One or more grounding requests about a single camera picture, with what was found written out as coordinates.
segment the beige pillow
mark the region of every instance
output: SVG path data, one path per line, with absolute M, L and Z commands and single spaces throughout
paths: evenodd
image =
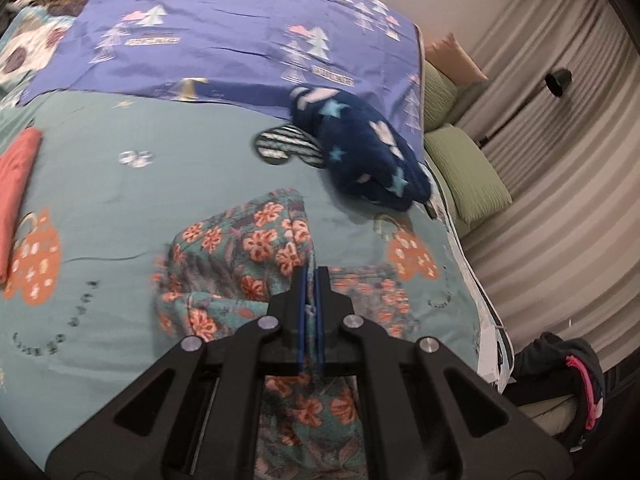
M 428 45 L 424 57 L 457 86 L 487 80 L 487 76 L 462 49 L 453 34 Z

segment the pink folded cloth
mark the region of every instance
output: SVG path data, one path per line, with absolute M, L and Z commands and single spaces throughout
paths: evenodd
M 42 132 L 29 127 L 0 155 L 0 285 L 6 281 L 20 204 L 41 139 Z

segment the teal bedsheet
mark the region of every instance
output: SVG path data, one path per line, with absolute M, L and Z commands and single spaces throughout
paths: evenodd
M 24 248 L 33 219 L 45 218 L 57 231 L 62 264 L 46 301 L 38 303 L 41 289 L 30 296 L 26 279 L 0 297 L 0 416 L 40 466 L 176 342 L 179 334 L 162 332 L 154 309 L 151 278 L 165 245 L 192 224 L 277 189 L 303 197 L 315 264 L 336 267 L 345 293 L 346 268 L 386 269 L 396 224 L 409 226 L 438 272 L 437 279 L 417 273 L 402 280 L 415 320 L 404 335 L 437 336 L 473 369 L 492 370 L 498 389 L 506 384 L 510 343 L 435 184 L 437 219 L 417 205 L 399 217 L 338 196 L 323 170 L 300 160 L 261 161 L 251 141 L 278 119 L 231 105 L 113 94 L 56 92 L 0 110 L 0 153 L 32 119 L 44 140 L 20 218 L 33 215 L 18 244 Z M 138 154 L 135 164 L 123 164 L 136 156 L 127 152 Z

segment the floral fabric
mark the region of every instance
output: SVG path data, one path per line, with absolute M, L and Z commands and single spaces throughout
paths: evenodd
M 289 290 L 293 268 L 305 264 L 313 266 L 313 245 L 295 190 L 278 190 L 196 222 L 174 238 L 152 277 L 160 327 L 175 338 L 232 335 L 265 314 L 269 297 Z M 417 326 L 392 264 L 334 267 L 330 275 L 334 290 L 350 296 L 357 313 L 391 335 L 407 336 Z M 308 313 L 312 324 L 312 306 Z M 267 377 L 255 478 L 365 480 L 356 396 L 353 380 L 322 378 L 314 363 L 297 377 Z
M 392 264 L 330 267 L 332 289 L 351 298 L 356 314 L 375 321 L 393 337 L 414 339 L 420 323 Z

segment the metal screw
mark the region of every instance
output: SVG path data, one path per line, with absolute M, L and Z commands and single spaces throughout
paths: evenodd
M 420 339 L 420 350 L 427 352 L 427 354 L 433 354 L 440 348 L 440 343 L 434 337 L 425 337 Z
M 349 314 L 348 316 L 344 316 L 342 322 L 347 328 L 360 328 L 364 325 L 364 319 L 362 319 L 362 316 L 358 316 L 358 314 Z
M 263 330 L 271 330 L 278 326 L 278 318 L 273 316 L 262 316 L 258 320 L 258 326 Z
M 180 342 L 180 346 L 185 352 L 195 352 L 202 346 L 202 339 L 196 335 L 188 335 Z

